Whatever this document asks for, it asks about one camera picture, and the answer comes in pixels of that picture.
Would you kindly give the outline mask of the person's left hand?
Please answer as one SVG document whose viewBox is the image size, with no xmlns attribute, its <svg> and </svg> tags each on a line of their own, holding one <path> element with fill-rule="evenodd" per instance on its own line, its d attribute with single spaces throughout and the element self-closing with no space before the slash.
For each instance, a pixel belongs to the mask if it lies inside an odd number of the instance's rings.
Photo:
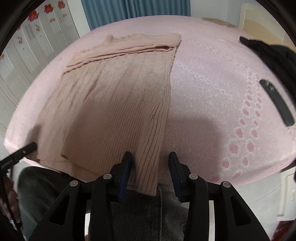
<svg viewBox="0 0 296 241">
<path fill-rule="evenodd" d="M 14 190 L 14 182 L 13 182 L 12 178 L 4 176 L 4 186 L 5 186 L 6 194 L 8 196 L 8 202 L 11 207 L 11 211 L 12 211 L 15 219 L 17 220 L 20 216 L 20 210 L 19 210 L 19 203 L 18 203 L 18 195 Z M 9 220 L 11 220 L 11 215 L 7 209 L 6 202 L 3 201 L 2 197 L 1 197 L 1 212 Z"/>
</svg>

